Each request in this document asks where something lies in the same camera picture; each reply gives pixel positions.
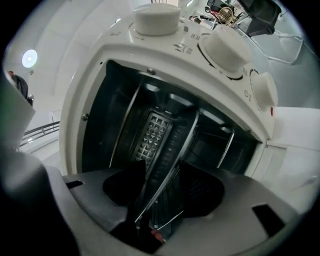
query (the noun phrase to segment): metal railing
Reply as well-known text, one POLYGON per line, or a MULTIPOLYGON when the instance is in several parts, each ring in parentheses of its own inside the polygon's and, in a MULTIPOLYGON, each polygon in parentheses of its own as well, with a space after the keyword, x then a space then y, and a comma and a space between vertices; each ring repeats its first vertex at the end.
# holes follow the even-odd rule
POLYGON ((31 143, 39 138, 42 138, 46 135, 52 134, 54 132, 59 131, 60 129, 60 121, 48 123, 46 125, 42 125, 32 130, 28 130, 24 133, 22 138, 20 147, 31 143))

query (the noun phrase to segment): metal grill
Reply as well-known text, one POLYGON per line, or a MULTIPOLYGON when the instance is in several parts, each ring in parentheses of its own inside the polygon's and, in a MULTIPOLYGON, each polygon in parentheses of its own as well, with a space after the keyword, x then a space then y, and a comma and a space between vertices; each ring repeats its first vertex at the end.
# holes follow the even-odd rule
POLYGON ((160 144, 163 143, 168 126, 167 118, 153 112, 149 115, 135 154, 135 160, 145 160, 146 169, 152 163, 160 144))

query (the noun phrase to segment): white knob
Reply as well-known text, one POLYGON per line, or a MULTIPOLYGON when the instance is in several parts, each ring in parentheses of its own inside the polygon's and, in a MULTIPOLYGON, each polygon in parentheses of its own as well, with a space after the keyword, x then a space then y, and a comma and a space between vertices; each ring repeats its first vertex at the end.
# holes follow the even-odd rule
POLYGON ((166 3, 149 3, 134 10, 135 30, 146 36, 164 36, 178 30, 180 9, 166 3))
POLYGON ((252 60, 250 49, 244 39, 226 25, 218 25, 213 30, 206 38, 204 48, 215 63, 232 73, 252 60))
POLYGON ((262 111, 278 104, 278 93, 270 73, 257 74, 251 77, 256 102, 262 111))

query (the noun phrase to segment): control dial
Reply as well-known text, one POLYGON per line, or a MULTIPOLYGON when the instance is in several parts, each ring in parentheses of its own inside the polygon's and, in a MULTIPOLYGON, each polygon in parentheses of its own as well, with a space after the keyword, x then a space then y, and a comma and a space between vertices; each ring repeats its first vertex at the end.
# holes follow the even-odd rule
POLYGON ((145 36, 164 36, 178 30, 180 9, 166 3, 149 3, 134 10, 135 30, 145 36))
POLYGON ((256 74, 251 77, 251 84, 256 102, 262 111, 278 104, 278 93, 270 73, 256 74))
POLYGON ((204 48, 211 59, 224 70, 234 73, 251 62, 252 56, 244 39, 231 27, 217 25, 205 39, 204 48))

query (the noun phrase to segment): person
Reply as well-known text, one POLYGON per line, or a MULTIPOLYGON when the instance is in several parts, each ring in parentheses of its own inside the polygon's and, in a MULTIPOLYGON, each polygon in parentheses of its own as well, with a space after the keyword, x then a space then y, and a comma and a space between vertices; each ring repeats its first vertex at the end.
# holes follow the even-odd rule
POLYGON ((28 98, 27 82, 21 76, 14 74, 13 71, 9 71, 8 74, 14 81, 15 88, 23 95, 25 99, 27 99, 28 98))

